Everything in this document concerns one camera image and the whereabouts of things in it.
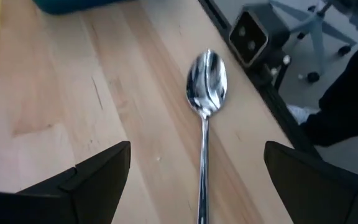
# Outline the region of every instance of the wooden tabletop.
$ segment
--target wooden tabletop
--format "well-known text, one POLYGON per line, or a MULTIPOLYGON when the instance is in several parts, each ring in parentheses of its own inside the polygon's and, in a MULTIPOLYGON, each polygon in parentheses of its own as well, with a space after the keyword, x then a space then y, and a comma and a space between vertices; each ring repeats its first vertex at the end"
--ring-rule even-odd
POLYGON ((195 223, 201 122, 185 98, 193 59, 224 59, 224 108, 210 120, 211 223, 291 223, 264 164, 290 146, 197 0, 142 0, 50 16, 3 0, 0 191, 17 192, 130 140, 113 223, 195 223))

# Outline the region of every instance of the teal container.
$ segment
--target teal container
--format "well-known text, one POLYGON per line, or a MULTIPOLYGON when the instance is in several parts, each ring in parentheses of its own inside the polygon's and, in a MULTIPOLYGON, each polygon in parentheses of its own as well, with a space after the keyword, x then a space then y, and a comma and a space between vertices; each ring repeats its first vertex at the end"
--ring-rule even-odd
POLYGON ((46 13, 53 15, 66 14, 70 12, 103 6, 112 2, 122 0, 33 0, 36 5, 46 13))

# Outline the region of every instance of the gray floor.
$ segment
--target gray floor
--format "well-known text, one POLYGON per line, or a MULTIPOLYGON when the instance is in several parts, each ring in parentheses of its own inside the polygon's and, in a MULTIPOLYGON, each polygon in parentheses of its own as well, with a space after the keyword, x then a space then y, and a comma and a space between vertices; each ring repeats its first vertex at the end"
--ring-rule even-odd
MULTIPOLYGON (((267 0, 215 0, 216 4, 227 19, 231 22, 236 18, 240 8, 244 4, 267 2, 267 0)), ((278 0, 289 6, 306 10, 315 4, 315 0, 278 0)), ((298 21, 288 14, 277 9, 278 14, 289 27, 294 26, 298 21)), ((334 8, 329 9, 326 14, 326 21, 335 26, 341 32, 349 35, 358 42, 358 32, 349 23, 349 19, 337 12, 334 8)), ((324 36, 324 46, 326 48, 326 74, 321 77, 318 83, 307 84, 304 80, 299 80, 299 75, 306 75, 308 72, 316 70, 316 62, 313 57, 313 46, 310 37, 305 37, 301 42, 296 41, 296 37, 291 37, 285 46, 285 50, 292 56, 292 64, 287 71, 286 77, 280 89, 283 99, 293 105, 310 106, 317 108, 318 100, 325 90, 344 70, 349 57, 358 48, 354 47, 351 54, 344 58, 338 58, 335 53, 344 44, 339 40, 324 36)), ((318 151, 324 160, 338 167, 350 170, 358 174, 358 137, 348 139, 331 147, 318 147, 318 151)))

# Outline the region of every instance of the shoe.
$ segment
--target shoe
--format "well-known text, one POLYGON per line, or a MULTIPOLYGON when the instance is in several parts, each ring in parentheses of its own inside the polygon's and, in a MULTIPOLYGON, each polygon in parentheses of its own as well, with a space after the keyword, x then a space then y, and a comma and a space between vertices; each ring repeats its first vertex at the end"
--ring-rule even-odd
POLYGON ((318 113, 319 110, 313 108, 301 108, 295 105, 287 105, 288 110, 291 112, 292 116, 296 119, 298 124, 305 123, 309 115, 318 113))

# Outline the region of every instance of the spoon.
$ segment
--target spoon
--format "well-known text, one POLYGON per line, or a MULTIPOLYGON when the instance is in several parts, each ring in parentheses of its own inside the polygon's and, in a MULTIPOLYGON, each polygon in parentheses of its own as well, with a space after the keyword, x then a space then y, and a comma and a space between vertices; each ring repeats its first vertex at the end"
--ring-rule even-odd
POLYGON ((227 76, 223 60, 208 49, 193 62, 186 85, 187 100, 203 123, 197 224, 208 224, 208 119, 222 107, 226 91, 227 76))

